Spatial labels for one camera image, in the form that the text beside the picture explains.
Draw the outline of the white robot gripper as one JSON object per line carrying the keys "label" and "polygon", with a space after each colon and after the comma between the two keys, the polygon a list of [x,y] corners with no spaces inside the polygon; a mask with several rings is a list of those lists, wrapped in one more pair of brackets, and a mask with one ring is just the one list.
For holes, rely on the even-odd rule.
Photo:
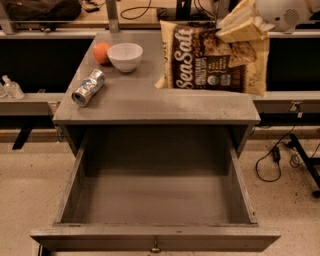
{"label": "white robot gripper", "polygon": [[263,40],[272,29],[286,32],[308,23],[314,13],[315,0],[241,0],[219,23],[216,36],[225,43]]}

